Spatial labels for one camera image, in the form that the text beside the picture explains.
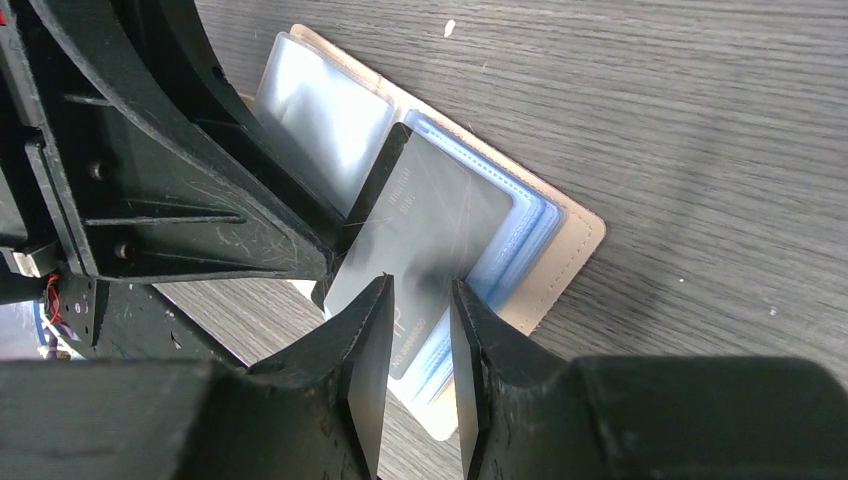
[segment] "card holder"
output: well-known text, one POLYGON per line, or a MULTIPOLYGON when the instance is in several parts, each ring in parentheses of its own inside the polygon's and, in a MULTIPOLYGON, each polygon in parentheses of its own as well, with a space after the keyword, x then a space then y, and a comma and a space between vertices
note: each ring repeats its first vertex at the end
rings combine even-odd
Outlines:
MULTIPOLYGON (((605 227, 601 219, 485 144, 464 128, 450 121, 438 111, 348 56, 307 27, 295 25, 290 34, 280 34, 274 47, 275 50, 282 42, 288 42, 289 47, 293 47, 294 44, 302 47, 297 54, 303 55, 305 59, 308 57, 306 54, 315 55, 316 59, 324 63, 321 68, 325 68, 327 65, 332 67, 327 70, 330 75, 335 75, 335 72, 343 73, 352 82, 349 85, 349 92, 362 95, 363 98, 365 97, 363 92, 366 92, 371 98, 378 99, 379 103, 374 103, 378 107, 371 112, 378 112, 382 105, 387 106, 393 112, 391 115, 387 115, 390 118, 383 127, 382 144, 385 144, 383 150, 386 149, 387 145, 391 146, 392 134, 390 130, 397 127, 398 124, 402 124, 410 132, 426 137, 430 144, 454 157, 461 158, 466 154, 476 156, 480 159, 478 166, 489 168, 492 172, 520 185, 526 192, 530 192, 526 197, 528 204, 533 204, 534 198, 541 201, 535 204, 538 209, 536 223, 529 228, 530 231, 543 231, 544 228, 540 227, 538 222, 547 222, 543 225, 547 225, 550 233, 547 236, 533 236, 530 240, 528 240, 529 237, 525 238, 523 243, 521 239, 516 239, 515 245, 518 245, 518 247, 503 249, 499 252, 502 256, 512 255, 512 258, 500 259, 502 260, 501 264, 506 265, 506 267, 502 271, 492 270, 480 274, 477 282, 483 288, 488 286, 488 290, 478 291, 478 293, 490 302, 490 305, 499 312, 501 317, 522 333, 529 335, 600 244, 605 235, 605 227)), ((266 70, 266 75, 263 77, 263 84, 270 81, 270 75, 275 74, 271 71, 273 69, 270 62, 268 68, 269 70, 266 70)), ((257 96, 257 110, 259 111, 263 108, 262 94, 263 87, 261 86, 257 96)), ((379 130, 379 128, 373 129, 374 132, 378 133, 369 137, 371 141, 379 138, 379 130)), ((338 143, 337 146, 341 149, 343 142, 338 143)), ((368 155, 362 155, 359 166, 363 169, 362 171, 367 170, 368 175, 362 176, 360 173, 359 177, 356 177, 356 175, 350 177, 356 178, 356 182, 360 182, 358 188, 361 194, 358 194, 355 198, 350 198, 350 195, 348 195, 347 199, 341 200, 342 204, 344 202, 350 204, 348 224, 367 222, 367 216, 373 211, 379 193, 385 188, 391 173, 394 172, 390 160, 386 160, 386 158, 391 158, 392 155, 388 153, 383 155, 383 150, 381 150, 381 155, 372 153, 375 158, 372 159, 371 164, 368 164, 369 159, 366 158, 368 155)), ((396 160, 399 160, 399 158, 399 154, 395 155, 396 160)), ((474 162, 465 163, 466 166, 474 164, 474 162)), ((338 179, 325 180, 332 182, 338 179)), ((513 196, 512 198, 515 202, 515 198, 520 199, 520 196, 513 196)), ((357 229, 353 226, 351 228, 347 241, 352 245, 355 243, 357 229)), ((337 265, 336 273, 341 272, 343 263, 344 258, 337 265)), ((329 288, 332 288, 335 280, 337 280, 337 277, 316 286, 313 290, 313 299, 316 300, 316 303, 323 305, 323 307, 327 306, 325 294, 329 291, 329 288)), ((451 380, 452 364, 450 362, 449 341, 445 344, 444 342, 430 342, 430 340, 439 337, 449 338, 447 328, 448 322, 446 322, 446 317, 443 317, 433 327, 428 337, 429 343, 425 342, 424 347, 422 347, 429 350, 425 352, 422 349, 422 353, 406 366, 404 371, 406 373, 412 372, 414 369, 417 369, 418 372, 428 372, 429 378, 421 388, 404 388, 405 386, 402 385, 403 375, 401 375, 400 380, 391 377, 389 379, 390 389, 396 393, 400 392, 397 396, 401 398, 413 416, 431 436, 440 440, 447 439, 456 429, 455 393, 451 380)))

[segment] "red wire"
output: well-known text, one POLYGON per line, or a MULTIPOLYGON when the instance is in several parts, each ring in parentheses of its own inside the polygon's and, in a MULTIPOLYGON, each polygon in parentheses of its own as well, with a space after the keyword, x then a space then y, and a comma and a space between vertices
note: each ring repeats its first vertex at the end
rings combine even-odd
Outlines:
POLYGON ((47 280, 47 305, 50 315, 50 325, 56 325, 57 323, 65 323, 65 319, 62 318, 61 309, 62 309, 62 301, 59 298, 59 291, 56 290, 55 283, 59 281, 59 275, 51 275, 47 280))

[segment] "table surface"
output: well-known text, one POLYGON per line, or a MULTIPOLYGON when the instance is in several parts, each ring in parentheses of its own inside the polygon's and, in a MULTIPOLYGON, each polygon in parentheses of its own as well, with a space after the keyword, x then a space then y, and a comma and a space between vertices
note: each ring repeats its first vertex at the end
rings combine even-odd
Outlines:
MULTIPOLYGON (((848 385, 848 2, 197 3, 239 91, 306 24, 598 213, 551 351, 797 355, 848 385)), ((249 360, 320 321, 281 282, 163 289, 249 360)), ((383 445, 385 478, 460 477, 394 401, 383 445)))

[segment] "black plastic frame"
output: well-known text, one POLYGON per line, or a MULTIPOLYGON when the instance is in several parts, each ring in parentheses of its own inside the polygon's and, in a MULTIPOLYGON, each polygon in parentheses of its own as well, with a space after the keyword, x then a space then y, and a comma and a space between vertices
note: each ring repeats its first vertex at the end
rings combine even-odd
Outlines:
POLYGON ((328 274, 342 218, 279 166, 289 153, 226 81, 193 1, 0 9, 4 78, 28 134, 15 153, 51 221, 31 218, 55 226, 73 273, 142 283, 328 274))

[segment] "card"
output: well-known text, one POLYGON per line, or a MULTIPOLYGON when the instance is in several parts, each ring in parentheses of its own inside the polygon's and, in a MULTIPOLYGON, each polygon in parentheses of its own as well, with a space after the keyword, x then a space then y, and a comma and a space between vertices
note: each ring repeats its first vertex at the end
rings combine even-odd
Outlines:
POLYGON ((400 379, 513 208, 512 197, 409 129, 397 163, 324 300, 338 312, 374 277, 395 276, 389 373, 400 379))

